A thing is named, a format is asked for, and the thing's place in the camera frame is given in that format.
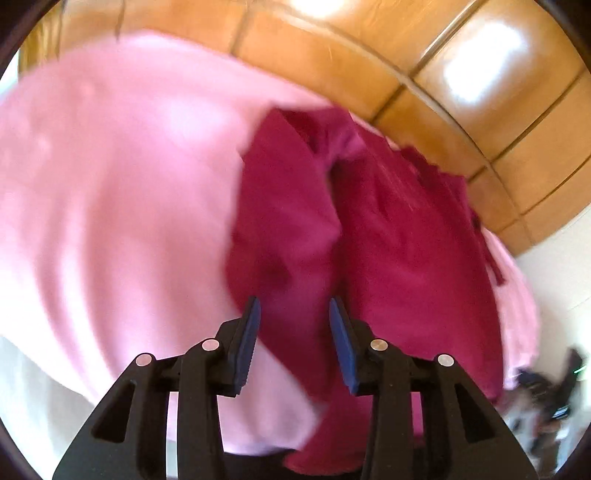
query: pink fabric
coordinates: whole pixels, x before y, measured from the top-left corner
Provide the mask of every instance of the pink fabric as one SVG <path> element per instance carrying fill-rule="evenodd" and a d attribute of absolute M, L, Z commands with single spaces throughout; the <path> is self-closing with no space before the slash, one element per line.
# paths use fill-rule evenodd
<path fill-rule="evenodd" d="M 504 387 L 517 386 L 519 368 L 528 368 L 538 356 L 540 317 L 534 296 L 511 254 L 494 233 L 482 229 L 489 251 L 505 280 L 497 285 L 491 276 L 503 340 Z"/>
<path fill-rule="evenodd" d="M 184 353 L 236 317 L 240 153 L 272 105 L 327 101 L 155 34 L 24 77 L 0 105 L 0 334 L 97 403 L 137 354 Z M 243 393 L 220 399 L 235 453 L 298 448 L 317 418 L 260 343 Z"/>
<path fill-rule="evenodd" d="M 230 290 L 239 306 L 259 296 L 261 340 L 329 402 L 289 467 L 330 475 L 365 455 L 371 399 L 352 397 L 340 376 L 327 319 L 337 293 L 380 338 L 422 358 L 450 353 L 500 396 L 499 319 L 463 178 L 393 151 L 338 108 L 274 109 L 244 162 Z"/>

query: white wall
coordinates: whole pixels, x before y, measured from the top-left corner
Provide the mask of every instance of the white wall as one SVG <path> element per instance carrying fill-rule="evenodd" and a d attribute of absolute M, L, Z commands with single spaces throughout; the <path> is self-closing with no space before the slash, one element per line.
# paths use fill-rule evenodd
<path fill-rule="evenodd" d="M 591 205 L 517 263 L 530 281 L 542 317 L 537 369 L 556 379 L 563 372 L 568 346 L 591 355 Z M 590 374 L 591 368 L 583 377 L 587 407 Z"/>
<path fill-rule="evenodd" d="M 0 98 L 2 98 L 2 94 L 4 94 L 10 87 L 16 84 L 18 80 L 18 52 L 12 58 L 8 68 L 2 75 L 0 79 Z"/>

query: white surface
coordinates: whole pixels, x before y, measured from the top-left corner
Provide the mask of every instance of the white surface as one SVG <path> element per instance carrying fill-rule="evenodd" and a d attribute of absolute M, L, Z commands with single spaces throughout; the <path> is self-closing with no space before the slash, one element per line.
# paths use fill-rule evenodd
<path fill-rule="evenodd" d="M 0 79 L 0 99 L 18 81 L 18 52 Z"/>
<path fill-rule="evenodd" d="M 51 480 L 93 406 L 52 380 L 2 336 L 0 395 L 0 400 L 9 400 L 0 401 L 0 418 L 8 433 L 39 476 Z M 176 478 L 175 442 L 167 441 L 166 455 L 167 476 Z"/>
<path fill-rule="evenodd" d="M 542 317 L 536 368 L 556 379 L 569 346 L 591 354 L 591 205 L 517 263 L 530 281 Z M 583 392 L 587 408 L 589 372 Z"/>

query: black object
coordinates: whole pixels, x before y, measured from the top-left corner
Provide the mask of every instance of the black object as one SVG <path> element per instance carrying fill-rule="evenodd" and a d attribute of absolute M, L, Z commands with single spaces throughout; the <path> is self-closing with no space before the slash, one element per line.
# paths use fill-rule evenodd
<path fill-rule="evenodd" d="M 546 450 L 556 449 L 555 439 L 560 420 L 565 420 L 571 414 L 570 399 L 584 370 L 583 366 L 584 359 L 581 354 L 570 348 L 566 371 L 557 385 L 545 375 L 520 370 L 517 378 L 519 386 L 527 389 L 532 402 L 540 411 L 537 417 L 537 432 L 529 448 L 531 455 L 538 458 L 553 456 L 556 459 L 556 454 L 549 454 Z"/>
<path fill-rule="evenodd" d="M 261 319 L 250 299 L 240 319 L 181 356 L 138 355 L 92 412 L 54 480 L 163 480 L 168 396 L 178 391 L 178 477 L 224 480 L 217 395 L 246 383 Z"/>
<path fill-rule="evenodd" d="M 516 438 L 462 367 L 449 355 L 433 361 L 404 355 L 330 303 L 340 369 L 353 395 L 373 395 L 362 480 L 412 480 L 411 392 L 419 392 L 428 480 L 534 480 Z"/>

